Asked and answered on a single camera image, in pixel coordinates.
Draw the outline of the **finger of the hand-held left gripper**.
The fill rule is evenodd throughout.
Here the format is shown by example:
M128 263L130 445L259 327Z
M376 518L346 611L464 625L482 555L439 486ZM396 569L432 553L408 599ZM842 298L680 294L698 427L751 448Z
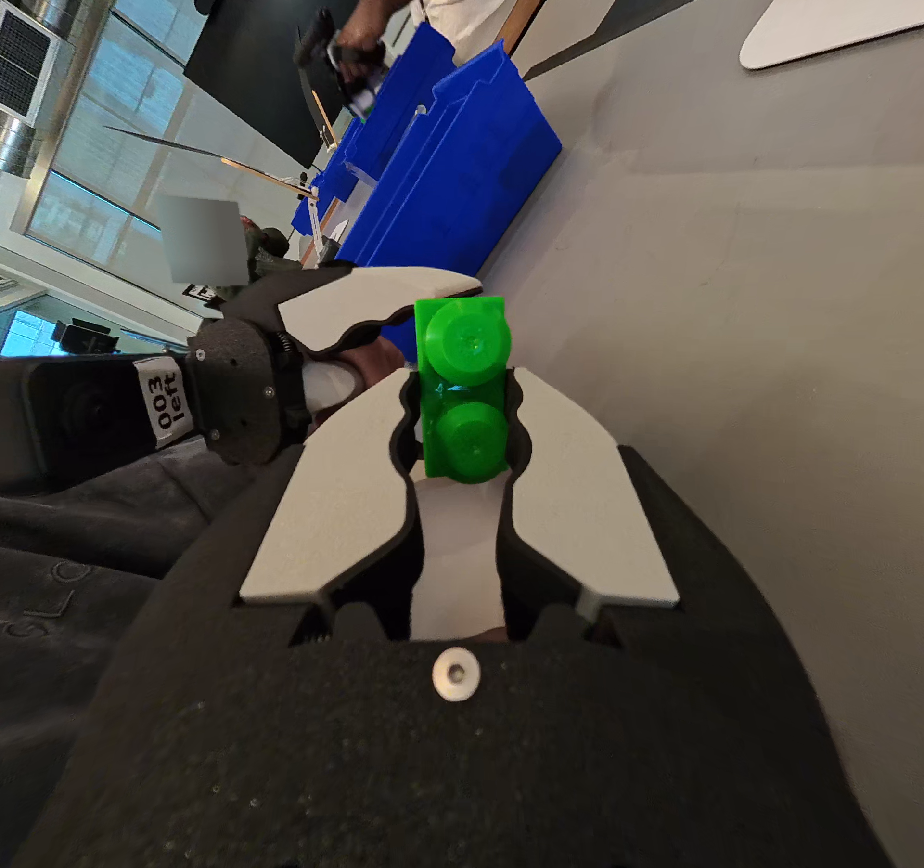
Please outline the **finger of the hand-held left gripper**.
M462 298L482 292L474 276L424 266L376 266L278 304L283 329L311 353L364 345L368 330L398 324L419 300Z

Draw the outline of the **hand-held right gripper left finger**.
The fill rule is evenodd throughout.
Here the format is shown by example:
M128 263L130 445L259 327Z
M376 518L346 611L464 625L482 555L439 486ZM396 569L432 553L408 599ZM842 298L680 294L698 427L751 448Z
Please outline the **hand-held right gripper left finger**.
M420 379L401 368L350 401L305 442L238 596L248 605L315 606L328 623L370 605L407 641L422 573L411 471Z

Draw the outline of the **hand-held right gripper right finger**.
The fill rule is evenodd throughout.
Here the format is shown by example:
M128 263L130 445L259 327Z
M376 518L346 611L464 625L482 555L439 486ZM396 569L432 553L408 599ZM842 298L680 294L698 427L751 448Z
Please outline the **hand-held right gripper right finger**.
M585 629L610 607L673 609L680 595L615 438L523 367L504 387L510 468L496 533L507 638L562 605Z

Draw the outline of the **green two-stud toy block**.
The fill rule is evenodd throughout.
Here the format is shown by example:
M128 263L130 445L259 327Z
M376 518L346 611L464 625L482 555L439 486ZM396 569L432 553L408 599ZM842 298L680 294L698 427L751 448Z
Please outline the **green two-stud toy block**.
M414 320L426 475L490 481L506 468L504 390L512 336L504 300L420 299Z

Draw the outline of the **blue plastic bin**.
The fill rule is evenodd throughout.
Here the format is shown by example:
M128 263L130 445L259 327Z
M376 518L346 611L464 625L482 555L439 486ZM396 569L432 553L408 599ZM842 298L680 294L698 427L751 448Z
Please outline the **blue plastic bin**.
M561 151L496 42L433 87L337 259L474 276Z

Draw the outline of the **grey desk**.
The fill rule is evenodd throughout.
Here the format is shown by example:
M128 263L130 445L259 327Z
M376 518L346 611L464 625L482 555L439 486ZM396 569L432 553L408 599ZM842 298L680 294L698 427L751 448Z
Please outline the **grey desk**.
M514 62L613 1L548 0ZM564 148L486 283L514 361L755 579L922 866L922 31L746 70L771 2L694 0L526 80Z

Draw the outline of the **person's left hand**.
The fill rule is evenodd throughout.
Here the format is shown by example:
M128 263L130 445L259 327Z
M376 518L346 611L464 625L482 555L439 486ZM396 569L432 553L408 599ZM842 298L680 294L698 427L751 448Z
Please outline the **person's left hand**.
M377 337L372 343L346 350L339 357L358 372L364 389L377 385L406 365L404 354L385 337Z

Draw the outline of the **cluster of blue bins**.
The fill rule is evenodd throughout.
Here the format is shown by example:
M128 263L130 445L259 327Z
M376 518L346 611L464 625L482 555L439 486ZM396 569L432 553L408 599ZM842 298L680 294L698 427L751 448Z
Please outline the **cluster of blue bins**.
M312 88L338 138L336 149L327 149L324 168L318 168L309 184L319 193L317 216L327 214L333 201L349 199L359 181L374 186L398 149L419 107L433 104L435 85L456 70L455 48L428 23L417 28L405 50L388 57L389 71L379 88L372 114L365 121L345 106L333 77L320 63L308 76ZM321 136L323 123L310 118Z

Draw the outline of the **person's grey sweatshirt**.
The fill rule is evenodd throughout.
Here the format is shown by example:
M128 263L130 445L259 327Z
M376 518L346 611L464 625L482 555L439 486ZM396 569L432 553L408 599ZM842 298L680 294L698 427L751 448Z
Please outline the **person's grey sweatshirt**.
M116 644L257 474L193 438L61 492L2 496L2 866L59 781Z

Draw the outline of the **ceiling air vent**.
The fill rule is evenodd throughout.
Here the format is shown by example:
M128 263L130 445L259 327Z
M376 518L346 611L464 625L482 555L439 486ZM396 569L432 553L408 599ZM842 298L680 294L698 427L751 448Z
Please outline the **ceiling air vent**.
M35 127L61 39L23 10L1 0L1 109Z

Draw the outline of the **white tablet stand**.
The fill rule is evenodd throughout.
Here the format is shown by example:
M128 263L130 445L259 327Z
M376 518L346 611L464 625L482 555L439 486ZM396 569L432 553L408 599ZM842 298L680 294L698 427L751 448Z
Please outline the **white tablet stand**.
M922 25L923 0L773 0L745 38L739 62L759 71Z

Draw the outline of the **black wall screen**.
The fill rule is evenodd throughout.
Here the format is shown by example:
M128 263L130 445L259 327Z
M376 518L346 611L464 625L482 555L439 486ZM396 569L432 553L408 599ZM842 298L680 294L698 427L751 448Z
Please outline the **black wall screen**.
M186 77L280 151L306 166L321 147L298 83L296 29L322 7L341 27L359 0L220 0L184 69Z

